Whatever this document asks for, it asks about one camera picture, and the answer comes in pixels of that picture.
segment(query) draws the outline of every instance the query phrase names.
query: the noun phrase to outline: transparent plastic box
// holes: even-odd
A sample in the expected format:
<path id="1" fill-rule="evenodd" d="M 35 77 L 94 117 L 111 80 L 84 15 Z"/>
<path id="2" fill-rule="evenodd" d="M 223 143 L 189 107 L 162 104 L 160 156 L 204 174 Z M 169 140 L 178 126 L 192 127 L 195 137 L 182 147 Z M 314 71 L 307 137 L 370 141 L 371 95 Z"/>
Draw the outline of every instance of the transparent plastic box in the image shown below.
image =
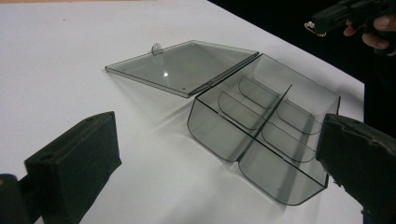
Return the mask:
<path id="1" fill-rule="evenodd" d="M 106 67 L 195 96 L 191 135 L 277 201 L 301 204 L 327 188 L 315 159 L 322 121 L 340 96 L 258 51 L 191 41 Z"/>

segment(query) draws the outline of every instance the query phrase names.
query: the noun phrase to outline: black device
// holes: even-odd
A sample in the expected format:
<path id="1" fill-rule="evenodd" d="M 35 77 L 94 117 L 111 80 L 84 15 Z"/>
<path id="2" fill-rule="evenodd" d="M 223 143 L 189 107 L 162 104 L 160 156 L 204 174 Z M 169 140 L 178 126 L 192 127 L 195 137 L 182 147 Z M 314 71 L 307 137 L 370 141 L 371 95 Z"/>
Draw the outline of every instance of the black device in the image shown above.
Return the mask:
<path id="1" fill-rule="evenodd" d="M 389 41 L 387 49 L 375 49 L 375 54 L 386 55 L 396 48 L 396 34 L 377 31 L 373 22 L 378 17 L 395 13 L 396 0 L 342 0 L 315 13 L 304 26 L 318 36 L 325 36 L 331 30 L 345 26 L 347 21 L 351 21 L 356 28 L 364 24 L 365 33 L 375 33 Z"/>
<path id="2" fill-rule="evenodd" d="M 327 114 L 317 160 L 375 224 L 396 223 L 396 139 L 340 115 Z"/>
<path id="3" fill-rule="evenodd" d="M 114 112 L 86 118 L 25 161 L 28 175 L 0 175 L 0 223 L 79 223 L 121 165 Z"/>

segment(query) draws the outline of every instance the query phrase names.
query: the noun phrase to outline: hinged lid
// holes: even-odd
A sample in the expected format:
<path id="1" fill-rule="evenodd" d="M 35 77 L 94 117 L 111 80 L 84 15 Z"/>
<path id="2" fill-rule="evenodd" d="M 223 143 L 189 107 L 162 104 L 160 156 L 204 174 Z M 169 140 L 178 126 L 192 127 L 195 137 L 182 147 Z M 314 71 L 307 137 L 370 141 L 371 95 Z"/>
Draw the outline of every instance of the hinged lid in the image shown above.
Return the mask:
<path id="1" fill-rule="evenodd" d="M 250 63 L 258 51 L 190 41 L 106 66 L 107 72 L 189 98 Z"/>

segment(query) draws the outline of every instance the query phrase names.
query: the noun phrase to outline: hand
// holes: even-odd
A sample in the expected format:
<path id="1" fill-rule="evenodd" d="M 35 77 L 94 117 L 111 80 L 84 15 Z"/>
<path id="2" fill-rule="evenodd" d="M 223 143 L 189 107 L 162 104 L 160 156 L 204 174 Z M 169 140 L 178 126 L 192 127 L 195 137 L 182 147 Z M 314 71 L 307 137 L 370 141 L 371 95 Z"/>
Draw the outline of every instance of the hand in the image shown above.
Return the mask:
<path id="1" fill-rule="evenodd" d="M 345 36 L 351 36 L 358 32 L 359 28 L 354 28 L 351 21 L 346 22 L 346 29 L 344 31 Z M 396 32 L 396 15 L 383 16 L 374 20 L 374 28 L 378 31 Z M 386 49 L 389 46 L 389 42 L 386 39 L 382 39 L 374 34 L 363 34 L 361 37 L 363 42 L 375 49 Z M 388 56 L 396 55 L 396 50 Z"/>

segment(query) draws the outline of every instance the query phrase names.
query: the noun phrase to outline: white table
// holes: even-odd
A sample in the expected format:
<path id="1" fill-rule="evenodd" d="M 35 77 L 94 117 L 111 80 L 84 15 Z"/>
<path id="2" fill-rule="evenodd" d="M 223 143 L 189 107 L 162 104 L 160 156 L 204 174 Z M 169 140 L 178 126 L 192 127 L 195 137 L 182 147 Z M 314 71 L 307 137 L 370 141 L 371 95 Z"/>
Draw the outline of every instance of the white table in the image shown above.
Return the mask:
<path id="1" fill-rule="evenodd" d="M 81 223 L 362 223 L 331 179 L 302 205 L 277 203 L 193 139 L 193 98 L 104 70 L 193 39 L 265 53 L 338 92 L 341 115 L 363 118 L 362 83 L 204 0 L 2 4 L 0 172 L 21 179 L 40 148 L 115 111 L 123 165 Z"/>

